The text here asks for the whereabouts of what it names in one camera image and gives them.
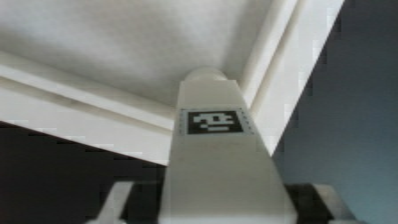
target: white trim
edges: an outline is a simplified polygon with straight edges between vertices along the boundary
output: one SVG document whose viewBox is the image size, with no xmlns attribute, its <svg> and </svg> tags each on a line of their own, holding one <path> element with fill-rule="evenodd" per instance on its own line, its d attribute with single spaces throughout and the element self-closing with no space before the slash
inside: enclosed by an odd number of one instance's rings
<svg viewBox="0 0 398 224">
<path fill-rule="evenodd" d="M 253 104 L 253 115 L 270 154 L 320 56 L 343 0 L 301 0 Z"/>
<path fill-rule="evenodd" d="M 173 130 L 173 107 L 2 51 L 0 77 Z"/>
</svg>

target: dark wall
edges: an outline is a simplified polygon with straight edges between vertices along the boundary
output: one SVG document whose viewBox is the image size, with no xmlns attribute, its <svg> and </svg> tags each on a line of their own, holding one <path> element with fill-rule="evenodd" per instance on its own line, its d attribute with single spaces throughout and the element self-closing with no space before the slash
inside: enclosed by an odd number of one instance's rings
<svg viewBox="0 0 398 224">
<path fill-rule="evenodd" d="M 398 217 L 398 1 L 349 1 L 274 156 L 288 183 L 331 184 L 357 218 Z"/>
<path fill-rule="evenodd" d="M 125 219 L 157 223 L 164 167 L 0 123 L 0 223 L 84 224 L 116 181 L 135 181 Z"/>
</svg>

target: white ceiling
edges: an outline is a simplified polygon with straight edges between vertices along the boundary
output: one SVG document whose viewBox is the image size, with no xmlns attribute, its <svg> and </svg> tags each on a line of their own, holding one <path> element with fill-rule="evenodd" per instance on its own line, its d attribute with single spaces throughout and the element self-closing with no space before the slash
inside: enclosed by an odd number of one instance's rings
<svg viewBox="0 0 398 224">
<path fill-rule="evenodd" d="M 0 120 L 167 164 L 180 81 L 238 80 L 276 150 L 343 0 L 0 0 Z"/>
<path fill-rule="evenodd" d="M 164 104 L 197 67 L 240 80 L 270 0 L 0 4 L 0 50 Z"/>
</svg>

